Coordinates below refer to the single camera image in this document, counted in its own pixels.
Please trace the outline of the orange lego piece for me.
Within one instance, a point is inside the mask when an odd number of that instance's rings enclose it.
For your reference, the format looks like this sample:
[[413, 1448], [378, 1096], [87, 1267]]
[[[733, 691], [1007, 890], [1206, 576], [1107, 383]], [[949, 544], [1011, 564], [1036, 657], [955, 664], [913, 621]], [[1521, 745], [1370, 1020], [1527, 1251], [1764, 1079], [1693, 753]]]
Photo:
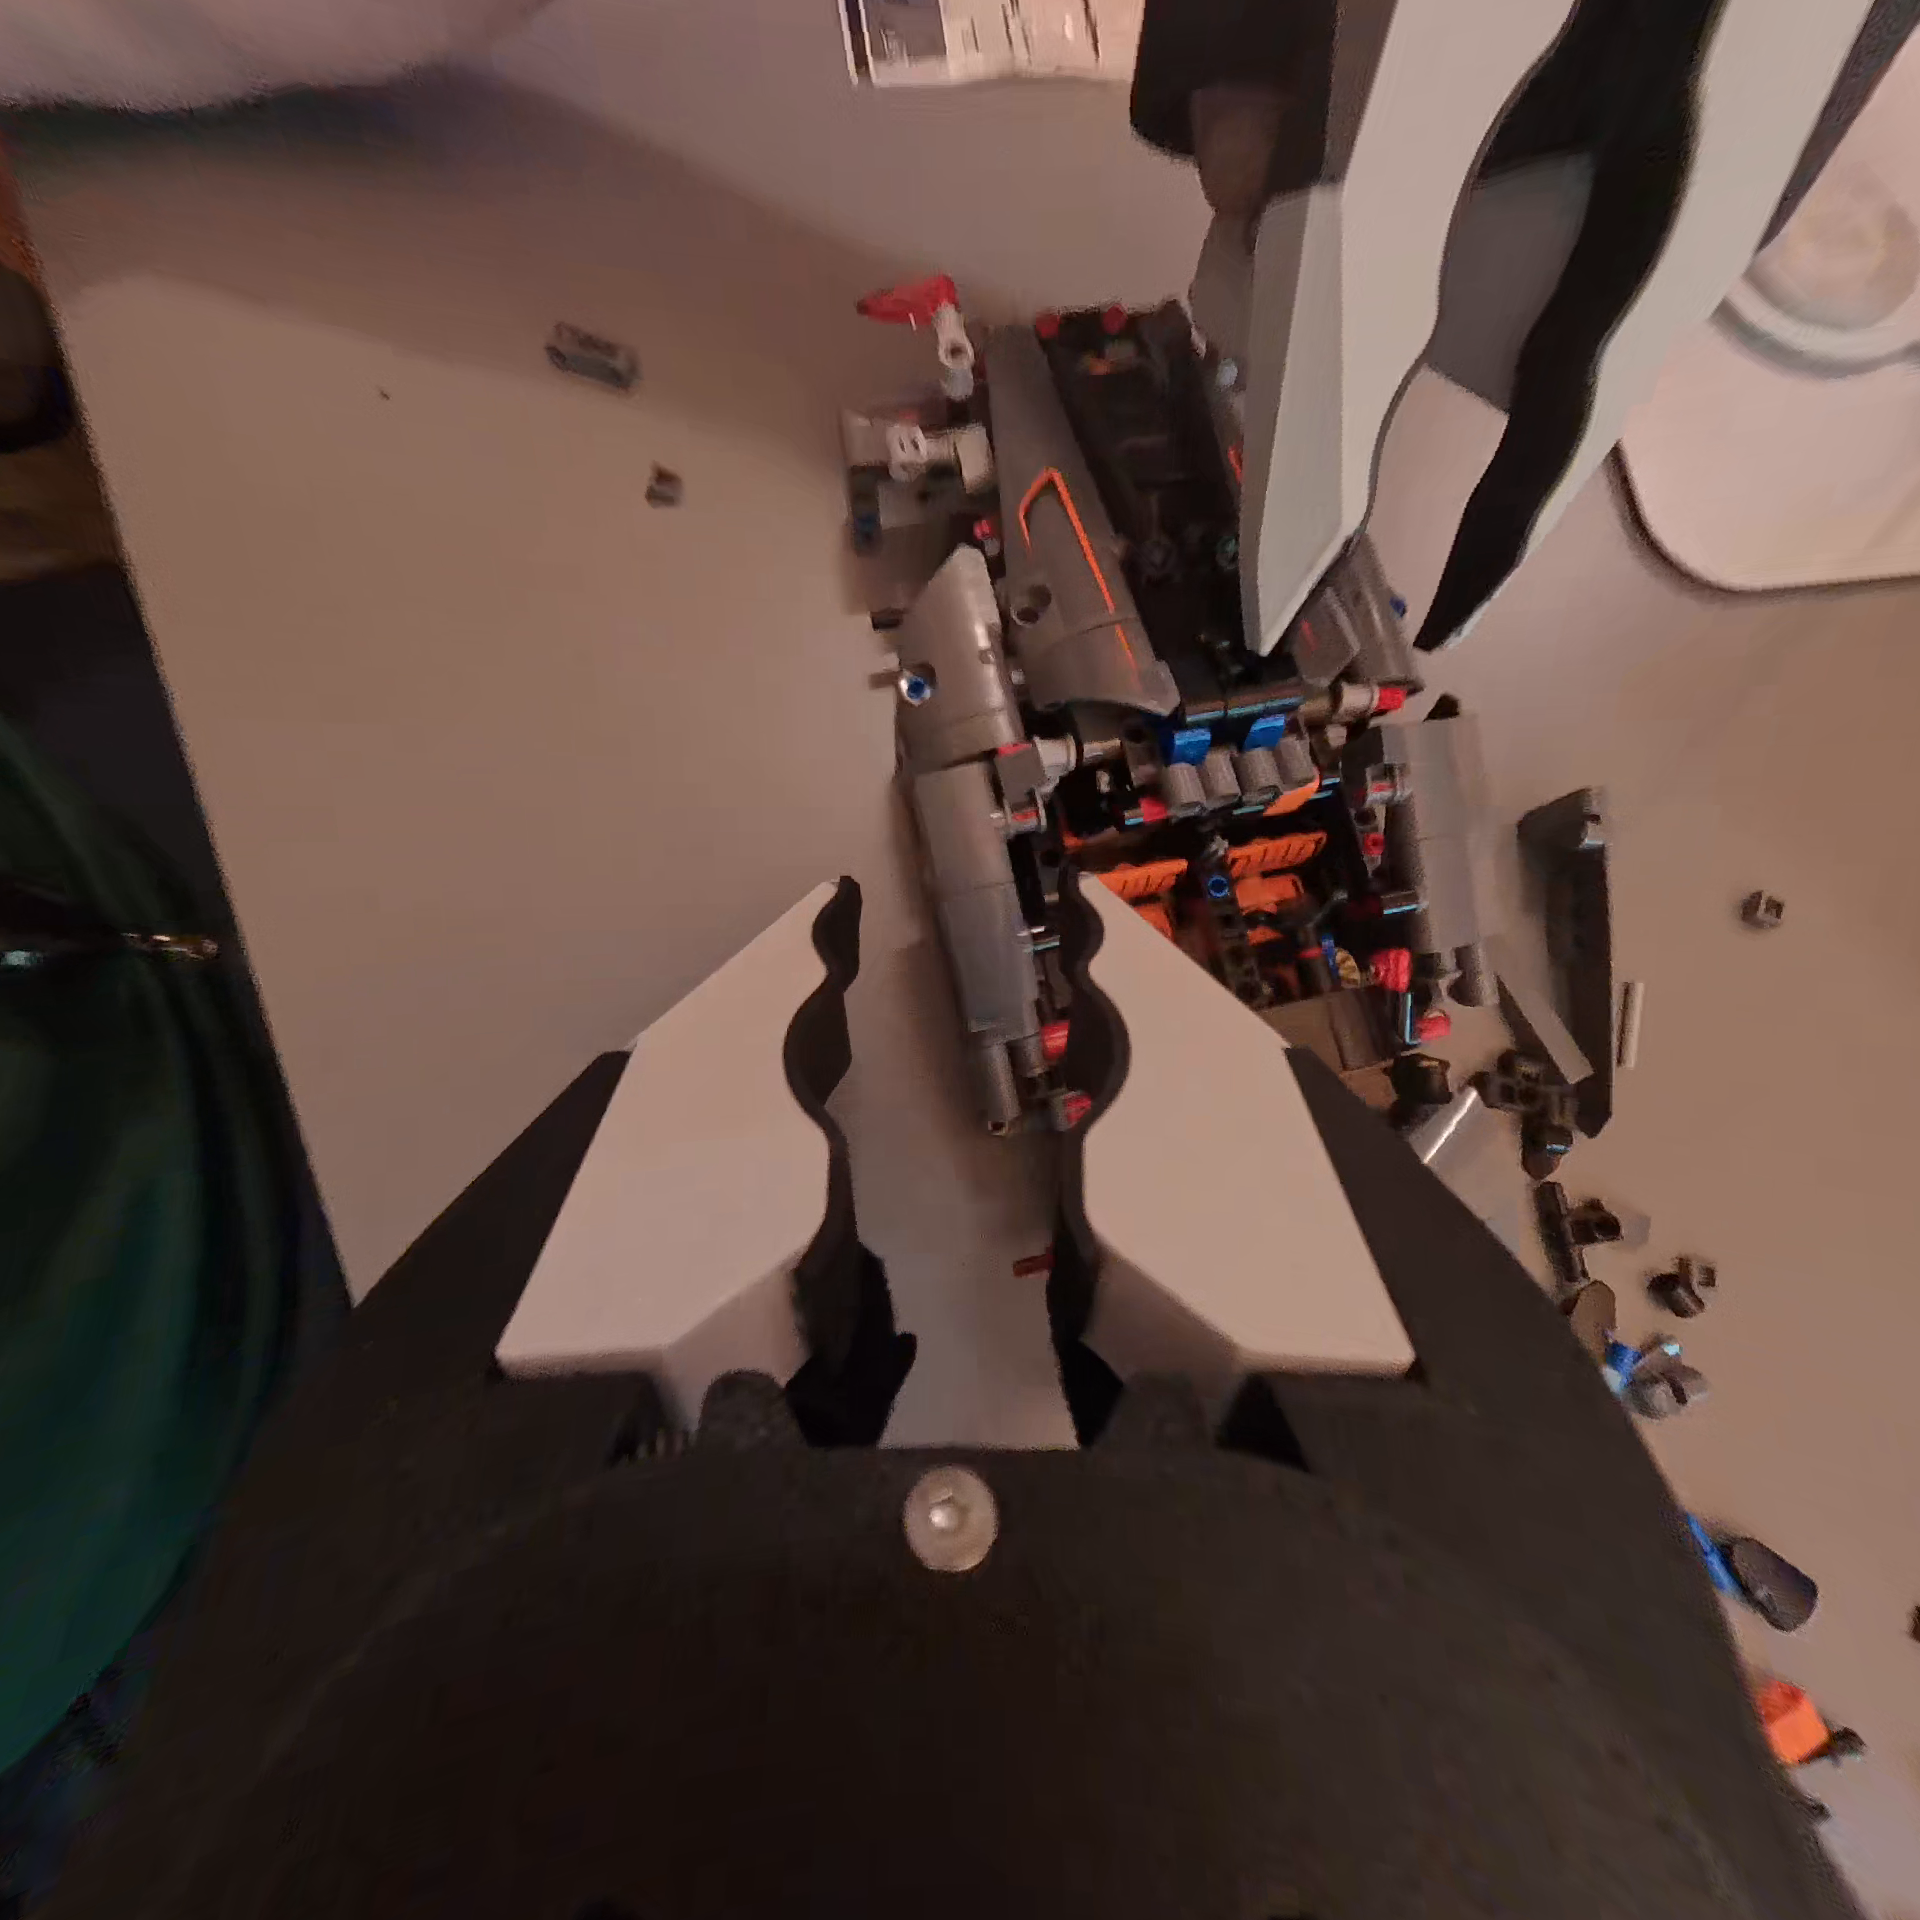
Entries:
[[1859, 1730], [1829, 1722], [1812, 1696], [1781, 1679], [1767, 1679], [1753, 1693], [1767, 1746], [1790, 1769], [1844, 1764], [1866, 1753]]

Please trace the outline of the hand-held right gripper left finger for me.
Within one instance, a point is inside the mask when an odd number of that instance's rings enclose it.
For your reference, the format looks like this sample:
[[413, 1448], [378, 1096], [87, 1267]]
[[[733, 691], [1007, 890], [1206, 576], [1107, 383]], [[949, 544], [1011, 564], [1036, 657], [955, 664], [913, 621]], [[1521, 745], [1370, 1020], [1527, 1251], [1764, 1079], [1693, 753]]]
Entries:
[[862, 893], [821, 883], [645, 1027], [497, 1341], [516, 1381], [788, 1383], [825, 1354], [806, 1259], [857, 1255], [849, 1072]]

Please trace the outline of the dark grey lego panel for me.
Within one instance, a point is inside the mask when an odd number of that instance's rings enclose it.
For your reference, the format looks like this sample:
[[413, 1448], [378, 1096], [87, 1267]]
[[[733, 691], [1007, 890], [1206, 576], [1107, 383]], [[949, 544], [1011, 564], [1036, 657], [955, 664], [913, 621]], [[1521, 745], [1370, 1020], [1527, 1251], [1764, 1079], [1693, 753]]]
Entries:
[[1562, 1068], [1572, 1125], [1597, 1138], [1617, 1111], [1618, 995], [1606, 801], [1579, 786], [1521, 817], [1517, 843], [1543, 909], [1554, 1009], [1583, 1068]]

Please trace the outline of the grey lego car model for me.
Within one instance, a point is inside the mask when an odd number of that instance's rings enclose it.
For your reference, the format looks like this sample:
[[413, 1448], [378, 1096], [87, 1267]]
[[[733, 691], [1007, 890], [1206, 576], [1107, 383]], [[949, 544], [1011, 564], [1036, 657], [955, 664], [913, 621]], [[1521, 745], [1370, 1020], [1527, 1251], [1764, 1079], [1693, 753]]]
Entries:
[[945, 553], [874, 621], [951, 1003], [994, 1136], [1066, 1131], [1066, 901], [1107, 890], [1398, 1125], [1426, 1052], [1497, 999], [1473, 848], [1475, 723], [1426, 717], [1359, 536], [1261, 657], [1242, 631], [1242, 447], [1183, 309], [969, 328], [949, 276], [855, 312], [934, 387], [844, 413], [853, 549]]

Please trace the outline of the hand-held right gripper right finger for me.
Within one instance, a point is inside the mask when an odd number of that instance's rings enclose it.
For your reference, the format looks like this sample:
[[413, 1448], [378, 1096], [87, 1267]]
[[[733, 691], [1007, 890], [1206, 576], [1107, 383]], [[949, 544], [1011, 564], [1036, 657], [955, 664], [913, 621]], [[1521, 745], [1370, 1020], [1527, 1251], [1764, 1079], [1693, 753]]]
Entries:
[[1313, 1120], [1285, 1039], [1105, 883], [1090, 1007], [1119, 1082], [1078, 1131], [1092, 1239], [1083, 1333], [1117, 1381], [1404, 1376], [1415, 1351]]

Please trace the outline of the pile of small lego pieces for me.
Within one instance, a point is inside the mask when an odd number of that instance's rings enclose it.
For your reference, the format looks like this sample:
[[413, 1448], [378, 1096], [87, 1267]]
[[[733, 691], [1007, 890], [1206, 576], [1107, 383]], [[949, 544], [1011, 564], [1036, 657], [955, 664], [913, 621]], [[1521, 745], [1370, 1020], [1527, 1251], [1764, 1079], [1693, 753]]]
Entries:
[[1620, 1336], [1617, 1291], [1594, 1258], [1636, 1253], [1649, 1223], [1567, 1191], [1577, 1103], [1548, 1064], [1508, 1049], [1459, 1084], [1442, 1059], [1405, 1052], [1387, 1068], [1387, 1085], [1387, 1117], [1404, 1144], [1546, 1285], [1620, 1404], [1659, 1421], [1710, 1397], [1677, 1338]]

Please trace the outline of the lego sticker sheet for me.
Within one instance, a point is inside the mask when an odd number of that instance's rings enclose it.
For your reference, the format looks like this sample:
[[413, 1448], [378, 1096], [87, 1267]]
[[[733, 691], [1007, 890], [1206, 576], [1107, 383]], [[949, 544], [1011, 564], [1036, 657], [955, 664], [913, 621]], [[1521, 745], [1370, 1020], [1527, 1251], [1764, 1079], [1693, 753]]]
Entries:
[[1132, 77], [1143, 2], [841, 2], [853, 82], [937, 90]]

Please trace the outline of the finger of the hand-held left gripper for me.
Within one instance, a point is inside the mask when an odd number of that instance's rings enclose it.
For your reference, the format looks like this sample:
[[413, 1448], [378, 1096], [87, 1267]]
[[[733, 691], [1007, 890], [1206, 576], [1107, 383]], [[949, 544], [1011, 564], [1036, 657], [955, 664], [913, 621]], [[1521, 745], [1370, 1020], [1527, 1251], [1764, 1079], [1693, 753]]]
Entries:
[[1590, 181], [1521, 338], [1503, 433], [1417, 647], [1466, 633], [1620, 441], [1677, 338], [1770, 235], [1876, 5], [1579, 5], [1543, 76], [1582, 85]]
[[1338, 5], [1321, 177], [1269, 203], [1247, 304], [1243, 633], [1261, 657], [1363, 530], [1449, 243], [1566, 2]]

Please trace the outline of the person's left forearm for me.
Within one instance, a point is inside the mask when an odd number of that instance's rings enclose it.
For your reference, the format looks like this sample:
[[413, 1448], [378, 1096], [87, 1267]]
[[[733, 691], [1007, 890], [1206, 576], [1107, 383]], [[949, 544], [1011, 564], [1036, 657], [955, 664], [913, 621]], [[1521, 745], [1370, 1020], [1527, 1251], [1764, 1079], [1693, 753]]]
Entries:
[[4, 2], [10, 111], [198, 112], [486, 61], [546, 2]]

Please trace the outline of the white stand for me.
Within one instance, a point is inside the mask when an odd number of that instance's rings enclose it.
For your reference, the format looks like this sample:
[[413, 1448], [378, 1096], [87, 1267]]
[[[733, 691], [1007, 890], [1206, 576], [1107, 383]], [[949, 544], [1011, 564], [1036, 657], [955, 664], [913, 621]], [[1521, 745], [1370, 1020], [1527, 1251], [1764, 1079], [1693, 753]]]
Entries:
[[1618, 449], [1639, 527], [1725, 592], [1918, 573], [1918, 51], [1670, 355]]

